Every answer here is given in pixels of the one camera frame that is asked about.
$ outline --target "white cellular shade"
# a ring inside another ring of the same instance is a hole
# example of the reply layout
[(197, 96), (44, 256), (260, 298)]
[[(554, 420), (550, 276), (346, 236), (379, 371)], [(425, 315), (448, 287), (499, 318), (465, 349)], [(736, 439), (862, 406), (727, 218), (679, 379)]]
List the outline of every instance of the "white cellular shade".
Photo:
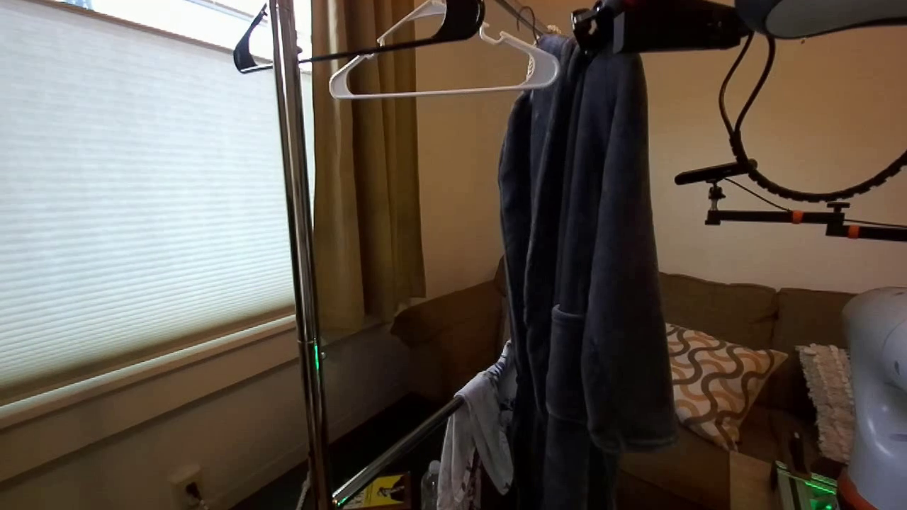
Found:
[(291, 304), (271, 75), (0, 4), (0, 402)]

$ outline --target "pillow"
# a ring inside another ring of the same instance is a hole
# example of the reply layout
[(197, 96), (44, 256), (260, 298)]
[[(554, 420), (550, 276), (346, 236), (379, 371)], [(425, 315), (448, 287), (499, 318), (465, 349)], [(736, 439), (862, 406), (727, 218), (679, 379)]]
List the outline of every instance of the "pillow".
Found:
[(832, 463), (851, 460), (852, 393), (851, 357), (839, 347), (797, 347), (805, 386), (816, 406), (819, 454)]
[(665, 323), (678, 420), (696, 436), (730, 451), (765, 379), (788, 359), (696, 330)]

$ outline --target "white plastic hanger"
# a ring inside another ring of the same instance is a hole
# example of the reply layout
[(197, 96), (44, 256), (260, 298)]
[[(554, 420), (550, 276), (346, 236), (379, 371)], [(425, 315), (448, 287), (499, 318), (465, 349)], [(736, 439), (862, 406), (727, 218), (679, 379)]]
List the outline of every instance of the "white plastic hanger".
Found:
[[(423, 17), (442, 17), (448, 11), (448, 4), (442, 0), (425, 0), (423, 5), (417, 5), (410, 14), (404, 14), (403, 21), (397, 21), (386, 35), (376, 38), (376, 45), (386, 45), (386, 41), (404, 24), (410, 21), (423, 21)], [(394, 92), (394, 94), (353, 94), (347, 92), (347, 75), (353, 68), (360, 68), (363, 62), (373, 59), (373, 55), (356, 55), (353, 59), (347, 59), (342, 68), (337, 68), (328, 80), (328, 92), (335, 99), (398, 99), (398, 96), (462, 96), (462, 94), (496, 94), (496, 92), (532, 92), (532, 89), (546, 89), (554, 82), (560, 65), (557, 58), (506, 35), (499, 32), (496, 38), (486, 32), (486, 24), (482, 24), (479, 28), (479, 41), (489, 43), (489, 45), (506, 45), (519, 55), (525, 55), (526, 62), (526, 80), (525, 82), (513, 82), (513, 86), (485, 86), (485, 89), (442, 89), (442, 92)]]

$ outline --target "brown curtain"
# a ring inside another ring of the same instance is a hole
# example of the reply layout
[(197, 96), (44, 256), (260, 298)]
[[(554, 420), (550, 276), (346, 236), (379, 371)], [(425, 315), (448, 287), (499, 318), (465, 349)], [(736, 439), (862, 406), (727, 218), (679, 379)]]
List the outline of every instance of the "brown curtain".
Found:
[[(371, 49), (407, 11), (407, 0), (315, 0), (315, 55)], [(353, 331), (425, 290), (417, 104), (337, 102), (325, 89), (337, 65), (311, 68), (315, 264), (323, 330)], [(414, 52), (379, 55), (352, 75), (352, 92), (410, 92), (414, 82)]]

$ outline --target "brown couch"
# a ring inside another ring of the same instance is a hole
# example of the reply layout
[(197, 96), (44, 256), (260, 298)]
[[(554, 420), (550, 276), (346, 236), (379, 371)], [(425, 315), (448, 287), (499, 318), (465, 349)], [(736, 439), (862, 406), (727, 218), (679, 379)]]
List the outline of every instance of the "brown couch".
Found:
[[(659, 276), (668, 323), (703, 330), (720, 341), (788, 351), (760, 402), (741, 422), (740, 451), (760, 460), (791, 460), (791, 434), (816, 456), (814, 406), (805, 391), (797, 347), (845, 347), (845, 293), (768, 290)], [(394, 331), (414, 349), (410, 391), (444, 402), (471, 374), (493, 364), (505, 323), (500, 276), (486, 284), (403, 311)], [(622, 478), (641, 493), (672, 497), (675, 507), (727, 507), (727, 454), (679, 427), (672, 447), (627, 454)]]

